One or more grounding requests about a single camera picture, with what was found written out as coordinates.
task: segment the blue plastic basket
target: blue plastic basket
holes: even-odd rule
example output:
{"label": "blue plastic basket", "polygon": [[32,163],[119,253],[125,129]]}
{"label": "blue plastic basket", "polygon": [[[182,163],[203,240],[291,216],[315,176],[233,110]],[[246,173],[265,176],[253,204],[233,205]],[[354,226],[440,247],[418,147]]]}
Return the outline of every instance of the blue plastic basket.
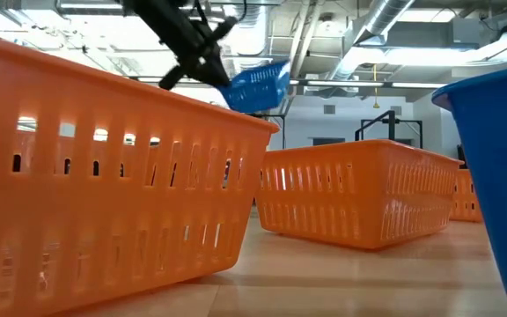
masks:
{"label": "blue plastic basket", "polygon": [[228,107],[251,114],[278,107],[287,94],[290,81],[289,61],[271,63],[240,72],[230,87],[218,87]]}
{"label": "blue plastic basket", "polygon": [[507,293],[507,70],[447,85],[432,100],[457,123]]}

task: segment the blue container rim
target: blue container rim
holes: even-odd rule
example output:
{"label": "blue container rim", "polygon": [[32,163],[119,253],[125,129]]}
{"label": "blue container rim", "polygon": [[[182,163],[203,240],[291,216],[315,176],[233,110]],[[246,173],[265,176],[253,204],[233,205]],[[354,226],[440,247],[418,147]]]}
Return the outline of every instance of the blue container rim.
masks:
{"label": "blue container rim", "polygon": [[468,78],[457,83],[445,85],[433,92],[431,102],[449,111],[452,111],[452,103],[449,96],[453,93],[463,92],[477,86],[490,85],[507,80],[507,70],[500,70],[486,75]]}

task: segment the orange plastic basket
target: orange plastic basket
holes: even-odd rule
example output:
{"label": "orange plastic basket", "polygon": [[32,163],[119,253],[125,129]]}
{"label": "orange plastic basket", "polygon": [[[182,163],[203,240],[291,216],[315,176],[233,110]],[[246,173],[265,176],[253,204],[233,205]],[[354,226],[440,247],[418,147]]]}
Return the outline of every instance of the orange plastic basket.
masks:
{"label": "orange plastic basket", "polygon": [[457,172],[455,206],[451,213],[451,220],[482,222],[482,212],[479,200],[474,193],[473,178],[467,169]]}
{"label": "orange plastic basket", "polygon": [[381,248],[447,226],[459,161],[385,140],[270,151],[256,196],[272,232]]}
{"label": "orange plastic basket", "polygon": [[[35,132],[17,131],[21,116],[34,118]],[[73,137],[60,136],[65,122]],[[93,141],[96,128],[106,142]],[[0,41],[0,316],[55,313],[230,268],[275,131]],[[134,145],[123,144],[127,134]]]}

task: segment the ceiling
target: ceiling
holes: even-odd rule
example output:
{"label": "ceiling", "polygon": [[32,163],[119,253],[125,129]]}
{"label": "ceiling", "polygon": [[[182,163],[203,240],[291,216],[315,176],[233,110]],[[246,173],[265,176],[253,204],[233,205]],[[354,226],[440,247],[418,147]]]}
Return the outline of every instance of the ceiling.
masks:
{"label": "ceiling", "polygon": [[[213,8],[228,8],[232,0],[211,0]],[[348,21],[364,16],[369,0],[326,1],[300,75],[322,74],[332,70],[345,53],[342,39]],[[248,64],[266,63],[289,57],[296,28],[299,27],[299,12],[302,1],[295,0],[250,0],[248,7],[265,5],[267,28],[264,37],[265,49],[259,55],[245,56],[237,52],[253,45],[244,41],[244,32],[238,27],[222,41],[225,67],[231,75]],[[76,63],[113,72],[126,77],[163,77],[176,63],[173,53],[158,43],[158,36],[136,16],[123,17],[111,11],[80,9],[87,4],[115,5],[112,1],[62,0],[62,10],[53,8],[23,8],[24,10],[0,9],[0,37],[19,45],[39,49],[51,55],[69,59]],[[401,18],[403,21],[444,23],[455,15],[479,19],[488,15],[507,12],[507,1],[455,1],[417,0]],[[311,10],[304,26],[310,23]],[[301,36],[307,38],[307,29]],[[354,73],[359,80],[400,81],[421,83],[445,83],[455,78],[466,77],[467,67],[456,72],[448,66],[412,66],[404,64],[377,63],[362,65]],[[358,95],[366,98],[375,93],[372,88],[360,88]],[[405,89],[380,89],[381,95],[406,96],[409,100],[427,92]]]}

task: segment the wooden floor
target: wooden floor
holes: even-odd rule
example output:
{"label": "wooden floor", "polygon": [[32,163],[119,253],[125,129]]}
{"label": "wooden floor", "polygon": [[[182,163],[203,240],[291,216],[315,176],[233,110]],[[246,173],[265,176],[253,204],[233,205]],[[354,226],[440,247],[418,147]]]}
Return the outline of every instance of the wooden floor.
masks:
{"label": "wooden floor", "polygon": [[238,264],[78,317],[506,317],[483,225],[379,253],[265,232],[252,218]]}

